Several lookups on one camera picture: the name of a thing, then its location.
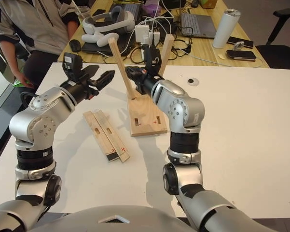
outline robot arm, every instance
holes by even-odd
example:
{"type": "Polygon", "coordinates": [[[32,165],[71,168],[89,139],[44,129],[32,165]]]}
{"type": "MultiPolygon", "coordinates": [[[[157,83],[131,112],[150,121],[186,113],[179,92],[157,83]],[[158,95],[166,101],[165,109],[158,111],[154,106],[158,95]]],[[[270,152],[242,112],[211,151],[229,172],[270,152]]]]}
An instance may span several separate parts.
{"type": "Polygon", "coordinates": [[[37,96],[10,122],[18,160],[15,200],[0,205],[0,231],[30,230],[59,200],[61,178],[54,174],[52,147],[55,131],[78,103],[98,95],[114,77],[115,71],[106,71],[98,80],[91,80],[99,66],[82,69],[80,56],[65,53],[64,58],[68,80],[37,96]]]}
{"type": "Polygon", "coordinates": [[[140,67],[126,67],[141,94],[153,102],[169,119],[171,131],[163,168],[164,188],[175,195],[192,228],[200,232],[272,232],[238,210],[218,193],[202,186],[201,151],[198,149],[205,108],[176,84],[151,75],[140,67]]]}

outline white tumbler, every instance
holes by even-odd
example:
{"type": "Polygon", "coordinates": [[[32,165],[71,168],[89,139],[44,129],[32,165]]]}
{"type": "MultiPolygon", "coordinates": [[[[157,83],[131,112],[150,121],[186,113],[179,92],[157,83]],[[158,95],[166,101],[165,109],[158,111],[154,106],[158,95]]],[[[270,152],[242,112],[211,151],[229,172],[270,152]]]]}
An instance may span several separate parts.
{"type": "Polygon", "coordinates": [[[223,48],[232,34],[241,13],[238,10],[226,9],[219,23],[219,27],[214,37],[213,47],[223,48]]]}

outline table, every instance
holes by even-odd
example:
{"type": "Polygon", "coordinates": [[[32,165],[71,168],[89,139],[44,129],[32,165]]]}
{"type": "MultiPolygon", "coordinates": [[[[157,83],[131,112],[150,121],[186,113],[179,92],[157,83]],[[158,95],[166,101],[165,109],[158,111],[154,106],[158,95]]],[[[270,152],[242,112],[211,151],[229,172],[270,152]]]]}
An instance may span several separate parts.
{"type": "MultiPolygon", "coordinates": [[[[116,70],[113,81],[90,101],[81,102],[55,134],[56,174],[63,187],[52,212],[130,204],[184,216],[163,189],[169,133],[132,138],[126,89],[116,65],[100,64],[96,77],[116,70]],[[101,109],[131,158],[107,162],[83,112],[101,109]]],[[[290,217],[290,70],[167,66],[165,77],[201,99],[206,115],[200,134],[204,187],[220,193],[252,218],[290,217]],[[200,84],[188,85],[195,77],[200,84]]],[[[38,94],[66,80],[54,63],[38,94]]],[[[14,138],[0,158],[0,203],[14,198],[14,138]]]]}
{"type": "MultiPolygon", "coordinates": [[[[108,10],[112,4],[112,1],[105,1],[105,0],[96,0],[95,4],[91,8],[91,13],[93,14],[97,9],[106,9],[108,10]]],[[[199,14],[199,15],[209,15],[212,17],[213,23],[216,28],[218,28],[220,19],[223,15],[224,10],[226,9],[226,5],[224,4],[223,0],[218,0],[217,5],[214,9],[203,9],[201,6],[197,8],[191,8],[192,14],[199,14]]],[[[174,16],[178,16],[178,10],[173,9],[172,14],[174,16]]],[[[84,34],[84,31],[81,27],[77,29],[72,39],[77,39],[81,42],[81,45],[83,45],[83,41],[81,40],[81,36],[84,34]]],[[[232,36],[242,38],[249,40],[249,37],[246,35],[244,30],[241,28],[239,24],[236,25],[232,36]]],[[[185,41],[188,41],[188,37],[178,36],[179,39],[184,39],[185,41]]],[[[191,55],[200,57],[202,59],[211,60],[217,63],[222,63],[225,65],[230,66],[237,66],[237,67],[258,67],[261,65],[262,68],[269,68],[265,60],[262,58],[259,51],[254,47],[253,49],[243,48],[243,50],[247,51],[253,51],[255,56],[257,57],[256,62],[250,62],[250,61],[239,61],[239,60],[233,60],[227,57],[226,50],[232,49],[233,45],[227,44],[223,49],[216,49],[212,46],[213,40],[212,39],[205,39],[205,38],[193,38],[193,45],[192,45],[192,51],[191,55]],[[225,59],[221,59],[218,57],[219,54],[222,54],[225,59]]],[[[175,47],[184,48],[183,43],[175,42],[175,47]]],[[[60,55],[58,61],[62,62],[63,60],[63,54],[65,52],[72,53],[69,45],[65,47],[62,54],[60,55]]],[[[89,53],[80,52],[80,56],[82,56],[83,60],[88,63],[103,63],[103,58],[101,55],[94,55],[89,53]]],[[[135,61],[139,61],[140,58],[140,52],[136,51],[133,54],[133,58],[135,61]]],[[[107,63],[115,63],[115,60],[113,58],[107,58],[107,63]]],[[[131,64],[131,59],[126,59],[124,61],[125,64],[131,64]]],[[[198,59],[195,59],[191,56],[183,56],[181,58],[177,58],[176,60],[170,60],[168,61],[168,65],[202,65],[202,66],[217,66],[217,64],[208,63],[205,61],[201,61],[198,59]]]]}

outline vr headset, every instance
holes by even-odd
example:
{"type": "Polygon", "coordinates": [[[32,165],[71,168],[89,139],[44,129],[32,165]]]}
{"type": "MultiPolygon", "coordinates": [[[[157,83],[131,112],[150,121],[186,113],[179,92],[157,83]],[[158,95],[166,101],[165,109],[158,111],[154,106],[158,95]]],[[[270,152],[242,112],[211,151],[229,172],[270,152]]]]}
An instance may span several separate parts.
{"type": "Polygon", "coordinates": [[[125,11],[121,6],[115,6],[111,12],[87,17],[83,20],[83,29],[86,34],[93,35],[97,32],[116,30],[118,34],[131,32],[135,27],[134,16],[131,12],[125,11]],[[113,24],[97,27],[96,21],[102,18],[110,18],[113,24]]]}

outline person's hand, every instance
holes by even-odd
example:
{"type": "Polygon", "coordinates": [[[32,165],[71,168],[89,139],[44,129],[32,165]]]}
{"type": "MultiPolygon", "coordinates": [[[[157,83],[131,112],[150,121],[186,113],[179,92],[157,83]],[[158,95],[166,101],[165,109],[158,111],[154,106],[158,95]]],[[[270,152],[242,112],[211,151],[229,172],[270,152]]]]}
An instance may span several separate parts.
{"type": "Polygon", "coordinates": [[[30,82],[22,72],[17,72],[14,76],[27,88],[34,88],[33,84],[28,84],[26,81],[30,82]]]}

